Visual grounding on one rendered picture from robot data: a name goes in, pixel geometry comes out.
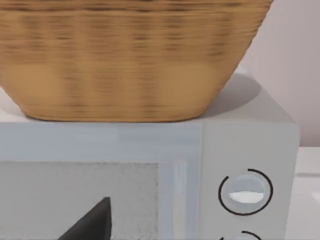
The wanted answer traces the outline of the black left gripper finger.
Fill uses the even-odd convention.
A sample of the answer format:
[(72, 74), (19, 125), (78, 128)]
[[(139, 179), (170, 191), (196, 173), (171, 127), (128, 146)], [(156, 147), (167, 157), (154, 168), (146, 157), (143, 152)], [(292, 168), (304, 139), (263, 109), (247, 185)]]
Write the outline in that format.
[(104, 197), (57, 240), (111, 240), (112, 206)]

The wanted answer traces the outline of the pale microwave door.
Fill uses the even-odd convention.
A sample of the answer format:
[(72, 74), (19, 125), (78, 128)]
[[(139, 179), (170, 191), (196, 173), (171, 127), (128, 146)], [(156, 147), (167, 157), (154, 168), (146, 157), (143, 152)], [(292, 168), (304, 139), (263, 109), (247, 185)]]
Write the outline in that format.
[(53, 240), (104, 197), (114, 240), (197, 237), (199, 123), (0, 122), (0, 240)]

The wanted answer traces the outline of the pale round microwave knob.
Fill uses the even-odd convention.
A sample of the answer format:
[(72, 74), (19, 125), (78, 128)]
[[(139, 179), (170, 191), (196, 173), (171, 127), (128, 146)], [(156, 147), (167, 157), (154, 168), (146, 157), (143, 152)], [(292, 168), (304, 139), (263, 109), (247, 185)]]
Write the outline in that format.
[(231, 177), (226, 183), (226, 204), (234, 212), (246, 214), (260, 209), (268, 198), (269, 189), (257, 175)]
[(240, 234), (240, 235), (231, 237), (230, 240), (256, 240), (256, 238), (252, 235)]

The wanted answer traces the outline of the woven wicker basket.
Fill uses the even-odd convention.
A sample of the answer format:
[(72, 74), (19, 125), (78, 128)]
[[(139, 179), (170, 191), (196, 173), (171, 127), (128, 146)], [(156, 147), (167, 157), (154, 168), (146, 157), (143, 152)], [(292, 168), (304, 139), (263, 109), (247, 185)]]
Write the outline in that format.
[(0, 0), (0, 88), (39, 120), (197, 118), (273, 2)]

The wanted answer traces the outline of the pale microwave oven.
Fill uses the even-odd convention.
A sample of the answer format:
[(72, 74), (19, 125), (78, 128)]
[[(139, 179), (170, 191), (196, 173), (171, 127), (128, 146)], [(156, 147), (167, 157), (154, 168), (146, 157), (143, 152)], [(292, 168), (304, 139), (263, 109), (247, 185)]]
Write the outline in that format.
[[(25, 117), (0, 88), (0, 123), (50, 122)], [(233, 74), (210, 110), (197, 119), (173, 123), (202, 126), (197, 236), (190, 240), (230, 240), (247, 234), (256, 240), (284, 240), (296, 158), (298, 125), (250, 76)], [(230, 209), (227, 181), (253, 174), (269, 194), (256, 211)]]

